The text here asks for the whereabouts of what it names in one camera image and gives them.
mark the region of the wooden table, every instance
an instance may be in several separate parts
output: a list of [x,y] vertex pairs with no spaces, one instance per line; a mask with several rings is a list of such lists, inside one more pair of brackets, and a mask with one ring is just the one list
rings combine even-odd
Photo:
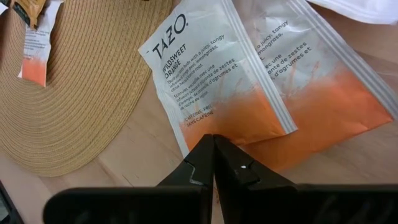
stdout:
[[[316,10],[398,92],[398,26],[362,24]],[[398,123],[331,147],[281,174],[300,183],[398,183]],[[71,187],[153,186],[182,160],[165,111],[150,80],[126,125],[98,158],[55,178],[37,177],[0,152],[0,179],[26,223],[42,223],[45,202]],[[213,223],[222,223],[215,197]]]

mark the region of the black object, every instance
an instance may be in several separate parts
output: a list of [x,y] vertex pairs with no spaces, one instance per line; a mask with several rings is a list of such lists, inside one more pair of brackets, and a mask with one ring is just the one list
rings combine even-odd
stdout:
[[3,205],[6,207],[8,212],[8,216],[0,220],[0,224],[24,224],[19,216],[18,211],[16,210],[14,204],[12,203],[10,197],[8,196],[6,189],[0,181],[0,200]]
[[66,190],[44,222],[210,223],[214,173],[227,224],[398,223],[397,185],[297,185],[209,134],[158,186]]

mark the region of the white fabric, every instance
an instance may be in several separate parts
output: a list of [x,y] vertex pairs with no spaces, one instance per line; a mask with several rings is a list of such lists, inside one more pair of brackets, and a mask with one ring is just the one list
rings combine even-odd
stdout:
[[308,0],[351,19],[370,24],[396,24],[398,0]]

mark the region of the straw placemat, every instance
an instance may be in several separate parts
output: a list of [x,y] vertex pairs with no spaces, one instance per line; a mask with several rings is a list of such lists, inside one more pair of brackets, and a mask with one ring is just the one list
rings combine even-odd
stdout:
[[42,176],[71,172],[117,135],[150,76],[138,48],[172,0],[66,0],[52,31],[47,88],[17,78],[25,27],[0,27],[0,150]]

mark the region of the packet seal edge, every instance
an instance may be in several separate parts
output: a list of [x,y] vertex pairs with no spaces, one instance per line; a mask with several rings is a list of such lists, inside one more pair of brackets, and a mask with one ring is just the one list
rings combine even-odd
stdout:
[[261,62],[259,56],[254,54],[254,49],[252,46],[252,42],[244,28],[241,19],[239,17],[238,12],[231,0],[221,0],[221,3],[224,6],[225,13],[234,29],[235,33],[239,37],[240,45],[246,54],[246,57],[250,58],[250,64],[252,65],[252,69],[254,70],[255,77],[259,80],[261,84],[262,90],[264,94],[267,96],[272,109],[277,116],[280,125],[282,126],[285,134],[290,134],[297,130],[297,126],[295,125],[288,109],[286,108],[282,98],[280,97],[274,83],[271,78],[267,75],[267,71],[265,69],[264,64]]

